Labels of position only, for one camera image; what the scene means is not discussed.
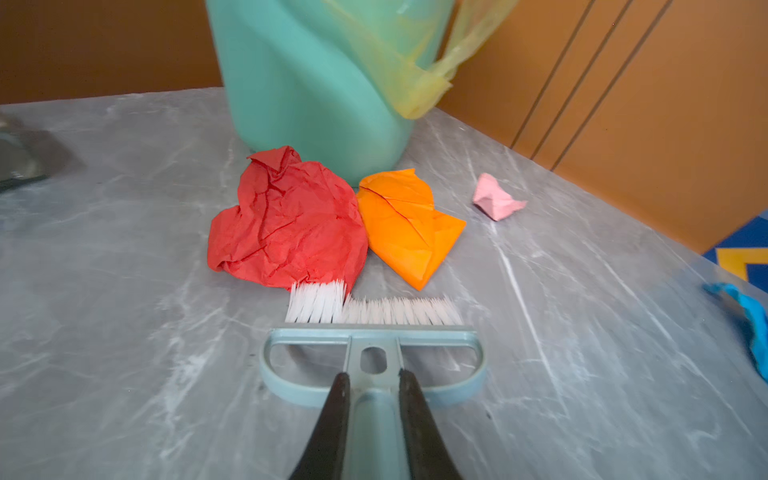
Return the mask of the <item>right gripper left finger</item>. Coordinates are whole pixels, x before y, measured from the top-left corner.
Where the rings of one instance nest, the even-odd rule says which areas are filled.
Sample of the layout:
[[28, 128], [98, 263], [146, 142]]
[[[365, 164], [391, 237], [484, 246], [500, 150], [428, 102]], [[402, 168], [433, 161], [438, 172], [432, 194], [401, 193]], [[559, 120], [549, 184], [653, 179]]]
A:
[[336, 375], [305, 450], [290, 480], [342, 478], [351, 410], [350, 378]]

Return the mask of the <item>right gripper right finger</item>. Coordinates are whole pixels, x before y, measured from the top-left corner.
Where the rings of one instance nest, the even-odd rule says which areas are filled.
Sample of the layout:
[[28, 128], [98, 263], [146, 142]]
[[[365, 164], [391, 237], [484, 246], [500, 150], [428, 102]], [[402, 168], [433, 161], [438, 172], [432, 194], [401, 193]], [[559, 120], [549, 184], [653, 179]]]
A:
[[399, 371], [399, 410], [410, 478], [461, 480], [415, 374]]

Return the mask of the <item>grey-blue hand brush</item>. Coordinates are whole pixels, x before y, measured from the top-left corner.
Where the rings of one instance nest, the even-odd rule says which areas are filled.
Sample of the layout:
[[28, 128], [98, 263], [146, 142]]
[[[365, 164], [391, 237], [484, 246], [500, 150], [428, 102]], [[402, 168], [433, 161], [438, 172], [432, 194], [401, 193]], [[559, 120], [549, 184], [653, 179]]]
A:
[[333, 382], [314, 387], [282, 377], [271, 362], [271, 350], [277, 345], [345, 350], [339, 373], [346, 372], [350, 378], [351, 410], [341, 479], [411, 479], [398, 400], [399, 371], [409, 370], [404, 349], [470, 348], [475, 352], [477, 365], [468, 378], [448, 385], [420, 385], [431, 413], [435, 407], [473, 396], [487, 369], [481, 340], [462, 322], [451, 300], [355, 299], [340, 281], [293, 285], [284, 326], [271, 330], [260, 350], [260, 371], [268, 389], [290, 403], [321, 412]]

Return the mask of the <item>grey-blue plastic dustpan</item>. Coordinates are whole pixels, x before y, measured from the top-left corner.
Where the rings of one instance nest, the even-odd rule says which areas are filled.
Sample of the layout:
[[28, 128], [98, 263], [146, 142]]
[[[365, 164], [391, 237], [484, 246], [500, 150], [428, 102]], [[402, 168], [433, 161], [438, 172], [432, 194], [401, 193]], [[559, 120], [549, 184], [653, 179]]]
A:
[[1, 192], [47, 177], [39, 158], [27, 147], [11, 121], [1, 115]]

